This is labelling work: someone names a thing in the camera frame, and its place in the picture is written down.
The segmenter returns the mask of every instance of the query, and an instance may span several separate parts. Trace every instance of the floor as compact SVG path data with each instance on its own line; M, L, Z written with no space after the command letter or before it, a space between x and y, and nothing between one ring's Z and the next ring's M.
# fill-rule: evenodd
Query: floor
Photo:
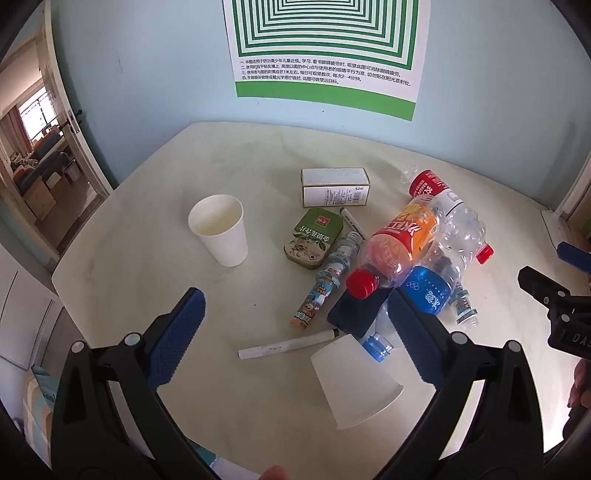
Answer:
M95 190L82 175L40 222L39 230L51 246L63 253L99 204Z

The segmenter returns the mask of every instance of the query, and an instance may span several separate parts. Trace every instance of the upside-down paper cup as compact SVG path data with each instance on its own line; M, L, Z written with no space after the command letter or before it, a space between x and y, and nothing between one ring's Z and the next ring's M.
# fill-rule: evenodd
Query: upside-down paper cup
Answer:
M338 430L370 419L402 392L352 335L336 339L311 360Z

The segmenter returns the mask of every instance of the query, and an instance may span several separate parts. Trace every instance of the blue gripper pad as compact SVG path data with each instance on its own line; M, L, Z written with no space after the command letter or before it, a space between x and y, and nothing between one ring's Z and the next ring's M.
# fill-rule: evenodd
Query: blue gripper pad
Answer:
M147 336L153 326L158 330L164 325L148 353L147 380L152 390L171 381L204 317L205 296L201 290L190 288L171 313L158 317L148 328Z
M581 272L591 273L591 255L587 252L579 250L567 242L560 242L556 248L556 253L563 262L571 264Z
M421 379L439 390L445 381L446 328L435 315L420 312L399 289L388 297L388 316Z

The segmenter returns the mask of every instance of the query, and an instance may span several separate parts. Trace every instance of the white box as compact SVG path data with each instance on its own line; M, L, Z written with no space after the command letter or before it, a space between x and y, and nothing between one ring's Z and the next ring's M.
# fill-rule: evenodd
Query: white box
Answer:
M304 207L365 205L369 177L364 168L302 168L301 198Z

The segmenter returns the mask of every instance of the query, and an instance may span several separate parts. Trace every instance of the door frame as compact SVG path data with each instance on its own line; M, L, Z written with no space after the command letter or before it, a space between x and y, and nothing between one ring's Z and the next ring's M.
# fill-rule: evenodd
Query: door frame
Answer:
M44 0L43 21L41 30L31 41L36 43L37 56L40 59L40 69L42 76L45 76L43 83L49 95L55 95L56 100L63 106L63 111L56 112L60 123L66 122L63 128L63 134L70 148L77 153L76 160L82 171L88 178L88 181L95 189L97 195L104 201L112 193L113 188L106 179L103 171L96 162L86 139L84 138L80 125L76 121L72 107L68 100L66 89L60 76L60 69L57 64L57 56L53 41L53 30L51 27L51 0ZM43 66L41 65L41 54L44 56L44 65L46 74L43 75ZM2 197L8 206L8 210L15 218L17 223L23 228L25 233L37 244L37 246L53 261L59 262L60 254L43 237L43 234L36 227L37 218L31 211L17 186L12 181L5 161L8 162L8 153L0 140L0 197Z
M43 23L35 39L37 42L39 67L47 93L52 103L63 107L63 109L56 109L56 114L60 123L67 122L67 126L63 130L64 136L76 155L76 161L80 164L95 192L103 200L106 200L113 193L113 187L101 170L82 134L82 130L68 99L66 88L61 79L60 68L57 64L56 48L53 41L53 28L51 26L51 0L44 0Z

